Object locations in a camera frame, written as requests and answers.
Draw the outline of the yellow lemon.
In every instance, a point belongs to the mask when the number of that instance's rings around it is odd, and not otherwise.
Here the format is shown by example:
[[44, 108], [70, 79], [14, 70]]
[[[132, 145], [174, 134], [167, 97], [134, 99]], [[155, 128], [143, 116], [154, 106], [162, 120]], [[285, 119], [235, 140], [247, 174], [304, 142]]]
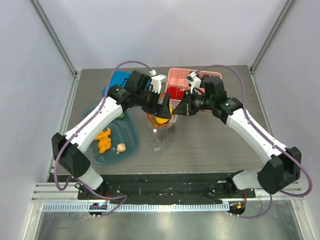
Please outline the yellow lemon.
[[153, 117], [153, 123], [156, 124], [157, 126], [162, 126], [167, 124], [171, 119], [170, 118], [161, 118], [158, 116]]

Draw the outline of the clear zip bag orange zipper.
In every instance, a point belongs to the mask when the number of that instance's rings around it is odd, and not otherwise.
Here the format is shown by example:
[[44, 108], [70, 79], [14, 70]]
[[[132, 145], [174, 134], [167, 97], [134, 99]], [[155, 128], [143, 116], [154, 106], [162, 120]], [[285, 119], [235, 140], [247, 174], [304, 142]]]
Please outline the clear zip bag orange zipper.
[[171, 118], [170, 118], [170, 121], [164, 125], [154, 124], [153, 122], [154, 115], [146, 113], [147, 120], [153, 132], [152, 147], [154, 152], [164, 151], [167, 148], [167, 146], [170, 144], [173, 138], [178, 116], [175, 114], [172, 114], [172, 111], [174, 109], [174, 104], [171, 100], [170, 100], [169, 108], [170, 108]]

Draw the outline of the garlic bulb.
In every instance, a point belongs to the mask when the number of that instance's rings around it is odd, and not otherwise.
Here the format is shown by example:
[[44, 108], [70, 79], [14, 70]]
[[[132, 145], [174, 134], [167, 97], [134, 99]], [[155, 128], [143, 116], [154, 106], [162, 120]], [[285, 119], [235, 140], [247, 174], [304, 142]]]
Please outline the garlic bulb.
[[116, 153], [117, 154], [120, 154], [120, 153], [123, 153], [123, 152], [125, 152], [126, 151], [126, 145], [125, 145], [125, 143], [119, 143], [118, 145], [117, 145], [117, 147], [116, 147]]

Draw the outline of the orange ginger-like food piece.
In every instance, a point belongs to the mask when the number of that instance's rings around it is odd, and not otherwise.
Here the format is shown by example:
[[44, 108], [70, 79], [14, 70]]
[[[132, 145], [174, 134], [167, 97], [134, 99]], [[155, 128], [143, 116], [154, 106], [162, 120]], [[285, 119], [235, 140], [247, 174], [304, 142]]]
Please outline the orange ginger-like food piece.
[[98, 141], [98, 151], [100, 154], [104, 154], [112, 147], [112, 139], [110, 138], [112, 131], [108, 128], [106, 131], [101, 131], [95, 138]]

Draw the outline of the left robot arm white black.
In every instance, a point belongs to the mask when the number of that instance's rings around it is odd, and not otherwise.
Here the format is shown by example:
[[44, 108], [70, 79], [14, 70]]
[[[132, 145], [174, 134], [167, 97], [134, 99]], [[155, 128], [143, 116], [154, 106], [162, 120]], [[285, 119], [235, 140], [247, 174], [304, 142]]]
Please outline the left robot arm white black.
[[140, 106], [150, 115], [170, 119], [170, 95], [161, 95], [162, 85], [167, 81], [167, 76], [156, 75], [155, 71], [146, 75], [134, 70], [124, 86], [110, 87], [107, 96], [78, 125], [65, 134], [54, 134], [51, 143], [55, 164], [89, 187], [93, 198], [102, 199], [107, 188], [84, 155], [85, 151], [108, 124], [134, 106]]

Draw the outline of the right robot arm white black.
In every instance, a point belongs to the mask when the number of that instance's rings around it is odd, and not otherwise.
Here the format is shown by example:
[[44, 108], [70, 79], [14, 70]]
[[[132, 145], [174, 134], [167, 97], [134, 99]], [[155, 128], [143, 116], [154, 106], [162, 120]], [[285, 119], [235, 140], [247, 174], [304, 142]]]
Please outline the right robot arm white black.
[[225, 125], [235, 130], [257, 153], [264, 164], [261, 170], [240, 171], [226, 184], [226, 193], [233, 198], [244, 189], [262, 188], [273, 195], [300, 178], [297, 163], [302, 154], [296, 147], [288, 148], [276, 141], [243, 109], [242, 103], [228, 97], [223, 81], [210, 76], [201, 81], [194, 73], [187, 76], [191, 85], [185, 90], [180, 103], [173, 110], [174, 115], [193, 116], [198, 111], [210, 111]]

